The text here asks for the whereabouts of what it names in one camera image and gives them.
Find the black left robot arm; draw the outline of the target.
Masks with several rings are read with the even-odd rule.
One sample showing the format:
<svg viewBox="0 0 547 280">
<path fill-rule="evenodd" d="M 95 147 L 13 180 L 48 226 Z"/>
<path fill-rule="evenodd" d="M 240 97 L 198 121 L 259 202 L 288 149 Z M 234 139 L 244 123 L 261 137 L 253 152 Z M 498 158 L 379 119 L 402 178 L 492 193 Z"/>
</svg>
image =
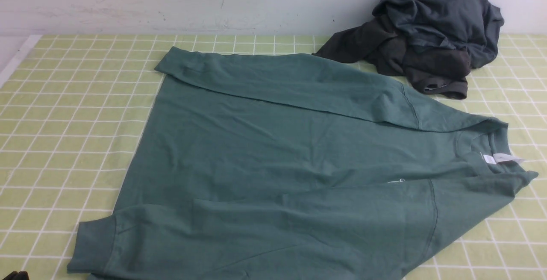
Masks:
<svg viewBox="0 0 547 280">
<path fill-rule="evenodd" d="M 25 271 L 13 271 L 2 280 L 29 280 L 29 274 Z"/>
</svg>

